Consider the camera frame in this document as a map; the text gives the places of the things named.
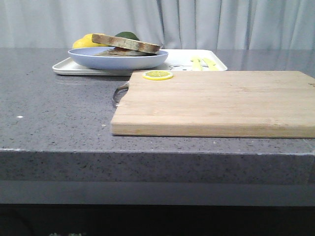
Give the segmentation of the fried egg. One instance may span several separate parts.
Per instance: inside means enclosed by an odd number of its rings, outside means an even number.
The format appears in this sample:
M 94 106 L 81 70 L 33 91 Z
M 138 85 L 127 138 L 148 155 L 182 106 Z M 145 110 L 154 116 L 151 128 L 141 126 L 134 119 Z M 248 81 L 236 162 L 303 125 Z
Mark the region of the fried egg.
M 119 55 L 119 56 L 155 56 L 156 54 L 145 53 L 130 49 L 124 49 L 119 47 L 114 47 L 113 49 L 108 51 L 111 55 Z

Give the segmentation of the bread slice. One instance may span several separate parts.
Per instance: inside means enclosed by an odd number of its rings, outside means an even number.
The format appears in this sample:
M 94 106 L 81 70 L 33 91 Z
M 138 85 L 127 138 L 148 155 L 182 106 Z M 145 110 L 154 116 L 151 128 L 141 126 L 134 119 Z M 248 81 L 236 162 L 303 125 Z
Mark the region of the bread slice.
M 105 50 L 100 53 L 96 53 L 95 56 L 138 56 L 138 54 L 133 50 L 125 50 L 125 49 L 110 49 Z
M 102 34 L 92 34 L 92 42 L 150 54 L 155 54 L 161 49 L 157 44 Z

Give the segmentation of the light blue round plate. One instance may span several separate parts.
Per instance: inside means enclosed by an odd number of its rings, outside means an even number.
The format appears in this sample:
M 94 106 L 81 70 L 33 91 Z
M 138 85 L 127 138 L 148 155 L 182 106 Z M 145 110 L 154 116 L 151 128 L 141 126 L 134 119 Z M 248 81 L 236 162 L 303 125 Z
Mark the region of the light blue round plate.
M 168 52 L 160 50 L 153 56 L 98 56 L 111 47 L 88 47 L 71 49 L 69 56 L 79 65 L 103 70 L 141 70 L 162 65 L 168 57 Z

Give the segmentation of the white bear tray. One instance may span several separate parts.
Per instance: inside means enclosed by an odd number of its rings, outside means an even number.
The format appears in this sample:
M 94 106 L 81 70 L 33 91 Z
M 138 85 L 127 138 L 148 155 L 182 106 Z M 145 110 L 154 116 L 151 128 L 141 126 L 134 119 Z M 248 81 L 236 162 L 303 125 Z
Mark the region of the white bear tray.
M 192 71 L 192 58 L 200 59 L 204 71 L 226 71 L 226 65 L 210 50 L 162 49 L 168 52 L 165 62 L 157 67 L 144 70 L 179 70 Z M 98 76 L 130 76 L 135 70 L 103 70 L 92 69 L 77 64 L 71 57 L 55 64 L 53 71 L 59 75 L 98 75 Z

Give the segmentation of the lemon slice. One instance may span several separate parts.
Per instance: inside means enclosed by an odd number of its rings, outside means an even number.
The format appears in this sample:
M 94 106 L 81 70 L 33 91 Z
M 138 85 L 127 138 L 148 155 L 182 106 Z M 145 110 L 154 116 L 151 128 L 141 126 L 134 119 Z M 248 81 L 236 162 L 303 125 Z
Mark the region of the lemon slice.
M 153 80 L 153 81 L 162 81 L 162 80 L 168 80 L 173 78 L 173 73 L 170 71 L 163 71 L 163 70 L 151 70 L 146 71 L 142 74 L 142 77 L 147 80 Z

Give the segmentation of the wooden cutting board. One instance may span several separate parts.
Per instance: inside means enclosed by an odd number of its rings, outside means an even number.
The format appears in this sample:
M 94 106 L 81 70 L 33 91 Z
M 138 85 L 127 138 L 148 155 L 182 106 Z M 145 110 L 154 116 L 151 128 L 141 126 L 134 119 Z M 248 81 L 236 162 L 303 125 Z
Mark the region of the wooden cutting board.
M 111 120 L 114 135 L 312 138 L 315 80 L 300 71 L 134 72 Z

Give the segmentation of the green lime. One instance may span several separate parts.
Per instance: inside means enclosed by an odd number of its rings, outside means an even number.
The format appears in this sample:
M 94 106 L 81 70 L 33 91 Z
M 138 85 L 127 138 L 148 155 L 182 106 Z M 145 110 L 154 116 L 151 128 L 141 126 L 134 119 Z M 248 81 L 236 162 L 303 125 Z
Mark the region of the green lime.
M 130 31 L 122 31 L 116 34 L 115 37 L 121 37 L 121 38 L 136 40 L 136 41 L 140 40 L 133 32 L 130 32 Z

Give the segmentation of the white curtain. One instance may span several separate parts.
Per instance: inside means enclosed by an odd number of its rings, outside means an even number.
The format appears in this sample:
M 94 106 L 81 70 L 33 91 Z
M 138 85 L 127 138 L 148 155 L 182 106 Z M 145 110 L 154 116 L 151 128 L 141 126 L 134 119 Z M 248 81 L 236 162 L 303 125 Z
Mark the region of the white curtain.
M 174 49 L 315 47 L 312 0 L 3 0 L 0 45 L 69 48 L 88 33 L 131 31 Z

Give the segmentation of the rear yellow lemon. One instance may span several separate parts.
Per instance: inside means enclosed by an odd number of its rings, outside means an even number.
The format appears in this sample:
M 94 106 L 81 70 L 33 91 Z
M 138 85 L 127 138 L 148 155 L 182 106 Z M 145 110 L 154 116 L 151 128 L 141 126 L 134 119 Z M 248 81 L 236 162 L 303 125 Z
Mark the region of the rear yellow lemon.
M 84 40 L 92 40 L 92 37 L 93 37 L 93 34 L 90 33 L 90 34 L 84 35 L 82 38 L 83 38 Z

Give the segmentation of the yellow lemon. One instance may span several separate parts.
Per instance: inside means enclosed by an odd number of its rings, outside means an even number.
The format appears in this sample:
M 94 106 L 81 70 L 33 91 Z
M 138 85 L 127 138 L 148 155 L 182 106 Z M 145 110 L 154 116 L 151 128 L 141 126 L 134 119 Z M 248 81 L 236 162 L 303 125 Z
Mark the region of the yellow lemon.
M 90 33 L 90 34 L 84 35 L 82 38 L 83 38 L 84 40 L 92 40 L 92 37 L 93 37 L 93 34 Z
M 80 38 L 72 44 L 72 49 L 102 47 L 102 44 L 92 42 L 91 38 Z

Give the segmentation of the front yellow lemon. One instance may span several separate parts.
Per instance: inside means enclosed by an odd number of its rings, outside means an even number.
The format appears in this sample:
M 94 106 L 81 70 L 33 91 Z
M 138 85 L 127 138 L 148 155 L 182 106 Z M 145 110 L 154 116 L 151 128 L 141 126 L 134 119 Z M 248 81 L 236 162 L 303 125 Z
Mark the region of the front yellow lemon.
M 102 47 L 102 44 L 92 42 L 91 38 L 80 38 L 72 44 L 72 49 Z

